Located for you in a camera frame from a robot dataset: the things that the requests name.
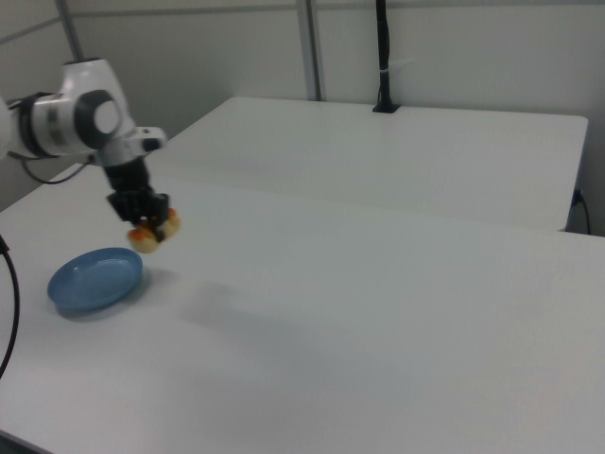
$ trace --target table surface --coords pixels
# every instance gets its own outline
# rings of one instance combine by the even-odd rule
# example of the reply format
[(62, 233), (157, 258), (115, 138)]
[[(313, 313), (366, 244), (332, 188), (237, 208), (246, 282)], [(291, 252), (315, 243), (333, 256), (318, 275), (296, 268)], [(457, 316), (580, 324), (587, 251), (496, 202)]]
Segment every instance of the table surface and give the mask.
[(557, 231), (587, 120), (236, 97), (179, 134), (164, 175)]
[(100, 169), (0, 213), (23, 290), (0, 430), (56, 454), (605, 452), (601, 238), (208, 183), (175, 144), (147, 162), (183, 228), (115, 306), (45, 293), (127, 247)]

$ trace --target black cable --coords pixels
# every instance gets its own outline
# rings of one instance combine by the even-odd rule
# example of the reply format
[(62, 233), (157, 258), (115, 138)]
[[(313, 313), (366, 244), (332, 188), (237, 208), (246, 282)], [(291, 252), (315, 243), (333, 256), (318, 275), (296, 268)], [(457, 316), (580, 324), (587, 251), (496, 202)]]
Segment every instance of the black cable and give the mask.
[(9, 110), (12, 111), (13, 109), (16, 109), (21, 106), (21, 99), (13, 99), (7, 102), (7, 106), (9, 106)]
[(23, 168), (23, 170), (27, 174), (27, 176), (29, 178), (31, 178), (32, 180), (34, 180), (34, 181), (36, 181), (38, 183), (41, 183), (41, 184), (61, 184), (61, 183), (65, 183), (65, 182), (71, 180), (72, 178), (74, 178), (76, 175), (78, 175), (79, 172), (81, 172), (82, 170), (84, 170), (84, 167), (86, 167), (88, 164), (90, 164), (90, 161), (88, 163), (82, 164), (73, 173), (71, 173), (70, 175), (66, 176), (65, 178), (62, 178), (60, 180), (56, 180), (54, 182), (49, 182), (47, 180), (43, 180), (43, 179), (37, 177), (36, 175), (34, 175), (32, 173), (32, 171), (29, 169), (29, 166), (27, 166), (27, 161), (21, 161), (21, 167)]
[(9, 346), (7, 347), (7, 351), (4, 354), (4, 359), (2, 359), (2, 364), (0, 364), (0, 379), (4, 374), (4, 371), (7, 370), (7, 366), (9, 365), (10, 356), (12, 355), (12, 350), (15, 346), (15, 341), (17, 340), (17, 330), (19, 329), (19, 312), (21, 306), (21, 298), (19, 294), (19, 281), (17, 280), (17, 271), (10, 259), (9, 255), (9, 246), (5, 243), (4, 238), (0, 236), (0, 254), (4, 256), (4, 259), (7, 262), (7, 266), (9, 267), (10, 279), (12, 280), (12, 294), (14, 299), (14, 312), (12, 316), (12, 328), (10, 330), (10, 338), (9, 338)]
[(591, 235), (592, 231), (590, 228), (590, 215), (588, 214), (588, 205), (586, 204), (586, 200), (582, 195), (582, 190), (576, 188), (574, 189), (574, 195), (571, 198), (571, 207), (573, 208), (578, 203), (581, 203), (582, 207), (584, 208), (584, 215), (586, 216), (586, 234)]
[(21, 162), (21, 167), (23, 168), (24, 172), (27, 174), (27, 176), (29, 178), (31, 178), (32, 180), (34, 180), (35, 182), (41, 183), (41, 184), (61, 184), (61, 183), (65, 183), (68, 180), (71, 180), (72, 178), (74, 178), (76, 175), (79, 174), (79, 172), (81, 172), (84, 167), (86, 167), (88, 164), (90, 164), (93, 160), (89, 158), (88, 162), (82, 164), (80, 167), (78, 167), (72, 174), (68, 175), (67, 177), (61, 179), (61, 180), (56, 180), (54, 182), (49, 182), (47, 180), (43, 180), (42, 178), (34, 175), (34, 173), (31, 171), (31, 169), (29, 168), (29, 166), (27, 165), (27, 163), (29, 161), (41, 161), (41, 158), (28, 158), (27, 156), (23, 156), (21, 154), (15, 153), (13, 151), (9, 151), (9, 156), (13, 159), (16, 159), (17, 161)]

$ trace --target plastic plate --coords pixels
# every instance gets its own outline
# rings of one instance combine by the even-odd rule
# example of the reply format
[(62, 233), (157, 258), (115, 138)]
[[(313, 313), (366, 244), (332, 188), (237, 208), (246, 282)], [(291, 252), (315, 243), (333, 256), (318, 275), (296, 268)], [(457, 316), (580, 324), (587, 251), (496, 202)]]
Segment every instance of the plastic plate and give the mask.
[(62, 309), (97, 309), (128, 295), (142, 274), (143, 261), (137, 253), (99, 249), (63, 265), (48, 283), (48, 296)]

